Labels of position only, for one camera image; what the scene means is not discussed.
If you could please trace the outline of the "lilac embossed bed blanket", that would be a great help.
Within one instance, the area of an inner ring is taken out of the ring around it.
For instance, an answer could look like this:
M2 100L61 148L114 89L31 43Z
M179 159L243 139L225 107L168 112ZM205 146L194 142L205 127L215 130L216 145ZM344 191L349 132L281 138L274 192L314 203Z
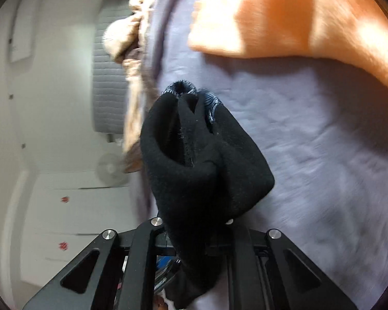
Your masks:
M329 59L230 59L187 45L195 0L156 0L144 66L212 91L261 149L271 193L244 215L287 235L359 309L388 287L388 88Z

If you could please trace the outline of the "white standing fan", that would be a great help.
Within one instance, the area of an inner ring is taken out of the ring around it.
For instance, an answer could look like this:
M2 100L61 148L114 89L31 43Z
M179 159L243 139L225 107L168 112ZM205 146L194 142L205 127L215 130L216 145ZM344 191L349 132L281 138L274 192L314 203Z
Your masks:
M104 154L98 159L95 172L98 179L107 187L123 186L129 181L123 158L113 153Z

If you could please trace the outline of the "black pants with patterned waistband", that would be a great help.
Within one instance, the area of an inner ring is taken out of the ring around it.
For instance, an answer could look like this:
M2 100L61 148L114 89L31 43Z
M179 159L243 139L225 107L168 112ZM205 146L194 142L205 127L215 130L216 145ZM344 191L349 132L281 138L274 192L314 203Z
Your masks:
M275 178L220 99L188 81L172 83L154 103L140 144L160 217L182 265L166 296L184 309L219 280L229 220L261 201Z

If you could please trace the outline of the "grey quilted headboard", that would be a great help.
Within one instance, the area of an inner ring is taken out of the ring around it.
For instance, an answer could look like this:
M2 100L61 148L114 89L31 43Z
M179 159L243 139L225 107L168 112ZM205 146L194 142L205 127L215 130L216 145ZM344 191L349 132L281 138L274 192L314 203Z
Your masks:
M92 119L94 131L122 134L127 81L120 64L111 60L103 47L107 27L132 14L129 0L102 0L95 23L92 57Z

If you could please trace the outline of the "brown fuzzy orange-lined garment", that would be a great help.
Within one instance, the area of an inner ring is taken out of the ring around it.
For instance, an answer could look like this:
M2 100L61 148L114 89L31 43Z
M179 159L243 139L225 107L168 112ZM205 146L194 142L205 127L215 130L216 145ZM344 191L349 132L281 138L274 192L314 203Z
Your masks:
M102 37L106 53L122 66L128 84L122 142L125 173L142 168L140 134L147 98L142 65L154 4L155 0L130 0L131 15L111 23Z

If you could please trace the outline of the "orange fleece garment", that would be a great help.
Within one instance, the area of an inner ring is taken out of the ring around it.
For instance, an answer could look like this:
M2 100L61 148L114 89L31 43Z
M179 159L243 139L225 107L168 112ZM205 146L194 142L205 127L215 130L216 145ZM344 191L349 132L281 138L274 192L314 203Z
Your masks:
M188 46L241 59L336 59L388 87L388 19L375 0L196 0Z

